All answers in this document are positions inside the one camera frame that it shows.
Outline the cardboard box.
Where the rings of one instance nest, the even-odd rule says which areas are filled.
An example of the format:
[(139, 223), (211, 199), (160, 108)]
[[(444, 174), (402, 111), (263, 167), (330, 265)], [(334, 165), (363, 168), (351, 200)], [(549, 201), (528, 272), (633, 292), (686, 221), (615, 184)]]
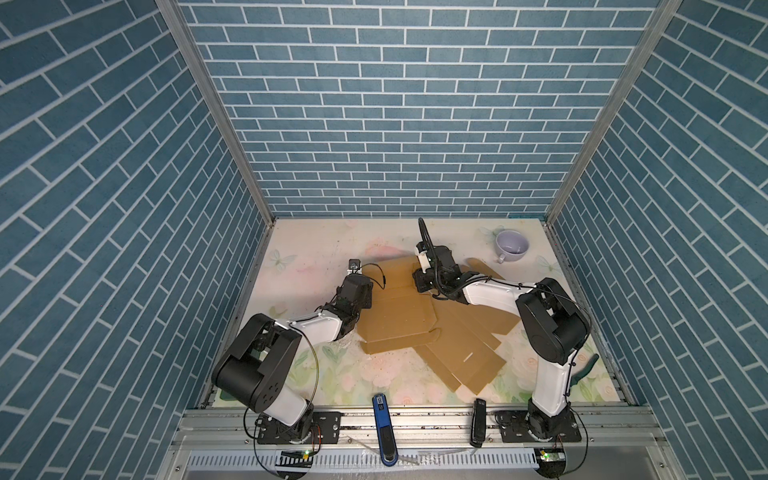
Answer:
[(380, 263), (387, 278), (384, 289), (374, 287), (372, 306), (361, 312), (356, 332), (361, 349), (374, 355), (426, 346), (442, 336), (432, 297), (419, 293), (412, 278), (420, 266), (413, 255)]

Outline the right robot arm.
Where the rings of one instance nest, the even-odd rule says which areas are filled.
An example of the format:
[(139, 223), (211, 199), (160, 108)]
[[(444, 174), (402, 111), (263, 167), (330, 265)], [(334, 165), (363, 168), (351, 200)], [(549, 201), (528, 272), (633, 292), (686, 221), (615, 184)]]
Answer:
[(440, 300), (490, 307), (519, 316), (538, 356), (536, 383), (526, 422), (540, 441), (552, 440), (573, 423), (571, 390), (587, 375), (576, 359), (592, 333), (579, 305), (560, 283), (546, 277), (532, 285), (515, 284), (475, 271), (463, 271), (446, 246), (425, 240), (416, 246), (419, 266), (413, 273), (419, 292)]

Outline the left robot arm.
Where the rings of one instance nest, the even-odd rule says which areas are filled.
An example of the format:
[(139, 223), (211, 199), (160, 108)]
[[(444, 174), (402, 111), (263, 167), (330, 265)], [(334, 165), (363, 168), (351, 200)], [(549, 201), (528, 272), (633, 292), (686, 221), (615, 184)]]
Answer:
[(305, 351), (316, 354), (318, 346), (348, 335), (361, 312), (372, 306), (374, 284), (350, 272), (332, 299), (306, 318), (280, 323), (265, 314), (253, 315), (213, 368), (212, 383), (249, 410), (304, 436), (314, 406), (285, 385), (294, 359)]

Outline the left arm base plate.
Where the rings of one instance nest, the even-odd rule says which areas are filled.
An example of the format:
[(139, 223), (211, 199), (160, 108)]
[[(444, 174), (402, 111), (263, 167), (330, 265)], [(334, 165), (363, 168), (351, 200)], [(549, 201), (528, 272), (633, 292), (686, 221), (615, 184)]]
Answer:
[(338, 411), (314, 411), (305, 414), (295, 425), (261, 414), (257, 420), (257, 443), (261, 445), (337, 444), (342, 414)]

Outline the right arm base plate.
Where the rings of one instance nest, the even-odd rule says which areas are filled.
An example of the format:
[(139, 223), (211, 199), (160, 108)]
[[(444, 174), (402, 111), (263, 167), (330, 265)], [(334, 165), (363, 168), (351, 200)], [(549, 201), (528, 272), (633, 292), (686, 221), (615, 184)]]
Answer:
[(494, 413), (504, 443), (554, 442), (579, 443), (581, 431), (573, 411), (566, 407), (554, 417), (534, 409), (500, 410)]

